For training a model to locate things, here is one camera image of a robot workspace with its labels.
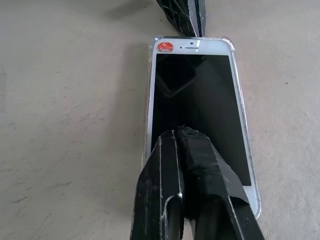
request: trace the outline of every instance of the clear phone case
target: clear phone case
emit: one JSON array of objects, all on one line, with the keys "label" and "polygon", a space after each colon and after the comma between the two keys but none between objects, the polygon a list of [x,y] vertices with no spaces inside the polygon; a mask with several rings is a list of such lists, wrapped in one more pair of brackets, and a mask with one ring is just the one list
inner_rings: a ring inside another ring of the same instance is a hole
[{"label": "clear phone case", "polygon": [[248,153],[249,153],[249,168],[251,168],[252,173],[253,173],[253,184],[255,186],[255,191],[256,191],[256,197],[257,197],[257,204],[258,204],[258,211],[255,213],[255,218],[258,219],[260,213],[261,213],[261,200],[260,200],[260,195],[258,191],[258,186],[257,186],[257,180],[256,180],[256,174],[254,170],[254,164],[252,160],[252,154],[251,154],[251,149],[250,149],[250,143],[249,143],[249,134],[248,134],[248,126],[247,126],[247,118],[246,118],[246,111],[245,111],[245,105],[244,105],[244,99],[243,99],[243,94],[240,86],[240,81],[238,77],[238,70],[237,70],[237,65],[236,65],[236,60],[235,60],[235,47],[232,43],[232,41],[226,37],[166,37],[166,36],[157,36],[154,38],[153,43],[148,46],[148,63],[147,63],[147,84],[146,84],[146,99],[145,99],[145,112],[144,112],[144,125],[143,125],[143,135],[142,135],[142,153],[141,153],[141,170],[144,168],[146,162],[147,162],[147,140],[149,138],[149,133],[148,133],[148,121],[149,119],[149,105],[150,105],[150,86],[151,86],[151,72],[152,72],[152,62],[153,62],[153,50],[155,43],[160,40],[160,39],[165,39],[165,38],[170,38],[170,39],[190,39],[190,40],[218,40],[218,41],[224,41],[229,44],[230,49],[231,49],[231,61],[233,61],[233,71],[234,71],[234,76],[236,80],[236,91],[239,96],[239,102],[240,102],[240,110],[241,110],[241,117],[243,121],[243,127],[244,127],[244,138],[248,147]]}]

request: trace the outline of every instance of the white smartphone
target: white smartphone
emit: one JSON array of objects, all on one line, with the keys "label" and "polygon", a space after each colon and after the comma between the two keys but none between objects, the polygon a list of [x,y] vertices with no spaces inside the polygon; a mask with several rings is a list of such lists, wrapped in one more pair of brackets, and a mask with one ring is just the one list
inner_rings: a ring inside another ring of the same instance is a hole
[{"label": "white smartphone", "polygon": [[178,126],[206,134],[240,178],[256,219],[260,197],[235,48],[227,38],[157,38],[151,58],[145,159]]}]

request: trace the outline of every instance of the red sticker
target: red sticker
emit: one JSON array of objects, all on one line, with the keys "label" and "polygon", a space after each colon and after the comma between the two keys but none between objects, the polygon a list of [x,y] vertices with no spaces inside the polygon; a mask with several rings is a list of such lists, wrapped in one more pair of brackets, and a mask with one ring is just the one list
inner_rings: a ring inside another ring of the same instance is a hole
[{"label": "red sticker", "polygon": [[159,43],[158,50],[161,52],[172,52],[174,50],[174,46],[172,43],[164,41]]}]

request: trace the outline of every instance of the phone screen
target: phone screen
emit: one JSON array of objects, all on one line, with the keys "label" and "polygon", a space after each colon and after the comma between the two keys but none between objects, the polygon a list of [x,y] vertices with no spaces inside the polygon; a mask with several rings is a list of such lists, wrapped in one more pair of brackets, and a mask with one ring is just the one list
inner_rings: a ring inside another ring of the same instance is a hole
[{"label": "phone screen", "polygon": [[228,56],[156,55],[151,149],[183,125],[206,134],[242,185],[251,185]]}]

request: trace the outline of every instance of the gray surface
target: gray surface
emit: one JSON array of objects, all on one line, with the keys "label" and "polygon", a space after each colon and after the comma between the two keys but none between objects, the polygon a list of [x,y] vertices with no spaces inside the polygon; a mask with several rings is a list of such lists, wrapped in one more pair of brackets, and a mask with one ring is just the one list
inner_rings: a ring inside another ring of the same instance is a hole
[{"label": "gray surface", "polygon": [[[320,238],[320,2],[207,2],[236,47],[268,240]],[[0,239],[129,238],[152,0],[1,0]]]}]

